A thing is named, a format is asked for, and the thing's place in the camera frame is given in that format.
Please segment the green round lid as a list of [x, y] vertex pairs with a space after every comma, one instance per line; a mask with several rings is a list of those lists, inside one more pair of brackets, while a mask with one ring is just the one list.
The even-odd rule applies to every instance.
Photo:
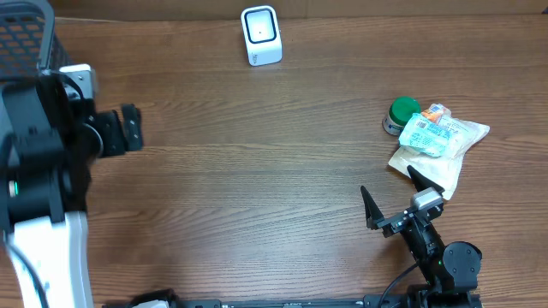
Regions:
[[382, 120], [384, 130], [390, 135], [400, 135], [415, 113], [420, 113], [420, 104], [416, 99], [411, 97], [396, 98]]

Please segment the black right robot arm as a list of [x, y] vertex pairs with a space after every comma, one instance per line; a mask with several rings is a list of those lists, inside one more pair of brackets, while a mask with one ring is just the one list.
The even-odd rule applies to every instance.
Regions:
[[[380, 229], [388, 238], [400, 234], [414, 264], [395, 278], [380, 295], [366, 295], [365, 307], [430, 307], [475, 308], [482, 303], [472, 291], [478, 287], [478, 274], [483, 258], [481, 250], [466, 241], [444, 244], [432, 221], [444, 210], [444, 189], [412, 166], [408, 174], [417, 190], [410, 206], [386, 218], [365, 187], [360, 188], [364, 201], [366, 226]], [[426, 283], [412, 285], [404, 294], [390, 291], [411, 271], [418, 269]]]

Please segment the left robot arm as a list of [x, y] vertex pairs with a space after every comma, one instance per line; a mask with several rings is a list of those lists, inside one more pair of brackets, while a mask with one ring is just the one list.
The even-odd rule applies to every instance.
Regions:
[[91, 165], [143, 147], [140, 110], [98, 112], [65, 74], [1, 80], [1, 233], [26, 307], [92, 307]]

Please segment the orange snack packet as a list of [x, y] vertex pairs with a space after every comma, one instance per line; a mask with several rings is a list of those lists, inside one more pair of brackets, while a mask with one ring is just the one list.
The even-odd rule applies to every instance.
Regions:
[[423, 110], [421, 115], [429, 121], [439, 124], [443, 116], [451, 116], [451, 111], [442, 104], [432, 104], [428, 109]]

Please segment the white pouch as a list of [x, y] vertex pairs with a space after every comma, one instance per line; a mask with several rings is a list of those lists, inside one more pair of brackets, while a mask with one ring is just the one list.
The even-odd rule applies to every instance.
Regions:
[[443, 116], [439, 124], [441, 128], [451, 132], [449, 148], [441, 157], [432, 157], [400, 147], [388, 165], [407, 177], [407, 167], [412, 166], [426, 178], [440, 185], [444, 189], [443, 198], [450, 200], [457, 187], [465, 153], [481, 141], [491, 128], [485, 124], [448, 116]]

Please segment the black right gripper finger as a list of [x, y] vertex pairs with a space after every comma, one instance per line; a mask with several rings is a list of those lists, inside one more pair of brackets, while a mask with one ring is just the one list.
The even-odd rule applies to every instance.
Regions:
[[384, 215], [364, 186], [360, 187], [360, 192], [365, 205], [366, 226], [372, 230], [378, 229], [378, 224], [384, 220]]
[[422, 192], [428, 188], [433, 188], [438, 193], [443, 193], [444, 188], [441, 187], [436, 182], [428, 179], [426, 176], [424, 176], [421, 172], [419, 172], [417, 169], [415, 169], [413, 166], [408, 165], [407, 171], [410, 176], [411, 181], [414, 184], [414, 187], [416, 188], [417, 192]]

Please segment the teal snack packet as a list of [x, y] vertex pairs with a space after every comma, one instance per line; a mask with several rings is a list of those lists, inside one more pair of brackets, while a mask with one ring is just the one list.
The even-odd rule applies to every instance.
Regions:
[[401, 147], [430, 157], [448, 157], [454, 152], [452, 133], [419, 113], [411, 116], [398, 141]]

